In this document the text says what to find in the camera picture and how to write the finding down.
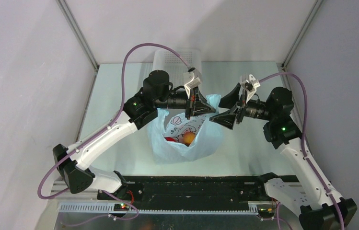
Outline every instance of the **white table surface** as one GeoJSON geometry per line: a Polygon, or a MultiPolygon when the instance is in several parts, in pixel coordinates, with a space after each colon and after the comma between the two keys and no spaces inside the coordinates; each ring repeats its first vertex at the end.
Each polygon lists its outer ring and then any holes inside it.
{"type": "MultiPolygon", "coordinates": [[[[83,122],[81,138],[90,134],[119,109],[121,100],[122,64],[102,64],[97,74],[83,122]]],[[[125,97],[132,97],[142,86],[142,81],[152,70],[152,63],[127,64],[125,75],[125,97]]],[[[230,92],[239,77],[253,74],[262,79],[278,72],[275,62],[204,62],[202,63],[203,95],[230,92]]],[[[260,99],[265,101],[270,91],[282,86],[280,78],[266,81],[258,89],[260,99]]],[[[125,137],[105,151],[93,166],[106,171],[117,170],[123,175],[156,176],[230,176],[261,175],[274,172],[292,175],[286,160],[266,142],[263,126],[266,122],[244,118],[234,130],[223,128],[224,141],[211,156],[194,162],[157,165],[147,137],[146,127],[125,137]]]]}

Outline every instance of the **white wall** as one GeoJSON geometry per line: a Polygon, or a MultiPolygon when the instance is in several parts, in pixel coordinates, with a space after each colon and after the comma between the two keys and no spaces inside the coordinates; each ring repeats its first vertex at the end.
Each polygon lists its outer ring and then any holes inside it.
{"type": "MultiPolygon", "coordinates": [[[[359,1],[326,1],[288,70],[308,91],[308,139],[316,160],[359,208],[359,1]]],[[[296,84],[293,91],[303,108],[296,84]]],[[[359,209],[349,229],[359,229],[359,209]]]]}
{"type": "MultiPolygon", "coordinates": [[[[315,0],[69,0],[99,63],[135,45],[193,47],[202,61],[282,62],[315,0]]],[[[129,62],[152,62],[141,48],[129,62]]]]}
{"type": "Polygon", "coordinates": [[[74,141],[92,80],[54,0],[0,1],[0,229],[34,228],[38,183],[74,141]]]}

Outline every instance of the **printed plastic bag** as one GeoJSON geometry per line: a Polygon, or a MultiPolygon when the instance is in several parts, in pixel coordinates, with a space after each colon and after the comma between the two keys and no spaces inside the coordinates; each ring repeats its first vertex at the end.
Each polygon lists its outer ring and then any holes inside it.
{"type": "Polygon", "coordinates": [[[208,103],[216,109],[215,114],[204,114],[186,119],[185,113],[174,116],[164,127],[168,111],[158,109],[158,117],[147,127],[148,137],[154,152],[155,161],[160,164],[195,161],[213,154],[223,141],[223,131],[219,124],[209,121],[211,116],[219,113],[220,95],[207,95],[208,103]],[[193,142],[188,146],[182,143],[184,134],[196,134],[193,142]]]}

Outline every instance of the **clear plastic container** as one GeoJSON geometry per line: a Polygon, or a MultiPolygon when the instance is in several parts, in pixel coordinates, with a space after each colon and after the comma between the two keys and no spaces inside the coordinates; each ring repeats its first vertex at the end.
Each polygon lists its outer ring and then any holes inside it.
{"type": "MultiPolygon", "coordinates": [[[[189,65],[202,73],[202,59],[198,49],[176,50],[189,65]]],[[[184,84],[184,73],[188,71],[182,61],[168,50],[157,50],[154,55],[152,70],[164,70],[169,74],[170,82],[174,88],[184,84]]]]}

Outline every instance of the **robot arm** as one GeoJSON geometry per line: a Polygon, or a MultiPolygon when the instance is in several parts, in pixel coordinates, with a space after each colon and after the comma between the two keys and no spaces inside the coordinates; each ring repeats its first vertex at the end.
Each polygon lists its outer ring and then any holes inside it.
{"type": "Polygon", "coordinates": [[[199,92],[199,77],[199,71],[190,69],[184,74],[184,78],[187,78],[184,87],[186,91],[178,91],[178,88],[172,89],[168,73],[155,70],[144,80],[140,91],[124,103],[123,111],[113,124],[112,120],[108,121],[86,138],[68,147],[61,144],[55,146],[53,154],[56,163],[75,152],[57,168],[70,192],[75,194],[87,188],[118,192],[126,182],[123,176],[117,171],[110,173],[96,169],[91,164],[119,140],[155,119],[158,115],[157,108],[185,109],[188,119],[191,116],[214,113],[216,110],[199,92]]]}
{"type": "Polygon", "coordinates": [[[242,122],[245,116],[267,120],[264,125],[264,136],[271,142],[275,149],[280,148],[281,154],[286,157],[305,195],[284,184],[274,173],[267,173],[259,177],[259,193],[272,197],[300,219],[305,230],[314,229],[339,229],[339,221],[336,208],[329,197],[333,195],[337,200],[345,225],[347,225],[357,206],[352,199],[345,200],[342,195],[331,185],[322,170],[313,159],[306,147],[302,152],[302,133],[290,117],[294,107],[292,92],[282,87],[274,88],[265,102],[259,99],[251,100],[259,83],[249,75],[249,78],[241,77],[240,83],[220,101],[219,107],[229,108],[228,111],[210,118],[210,121],[233,129],[234,124],[242,122]],[[327,183],[328,192],[319,180],[327,183]]]}

